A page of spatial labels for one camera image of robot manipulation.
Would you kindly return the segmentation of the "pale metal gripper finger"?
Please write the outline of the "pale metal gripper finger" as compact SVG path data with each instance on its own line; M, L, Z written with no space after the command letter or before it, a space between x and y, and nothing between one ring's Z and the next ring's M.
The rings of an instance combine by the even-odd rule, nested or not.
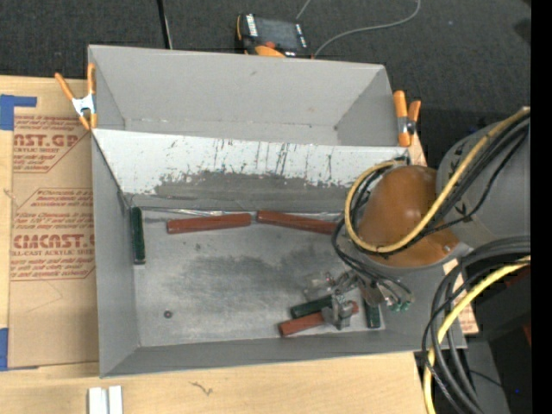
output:
M342 330L350 325L354 313L354 301L342 294L331 294L329 304L322 309L323 320Z
M344 276L342 273L313 273L306 277L304 296L307 301L315 301L330 295L343 294Z

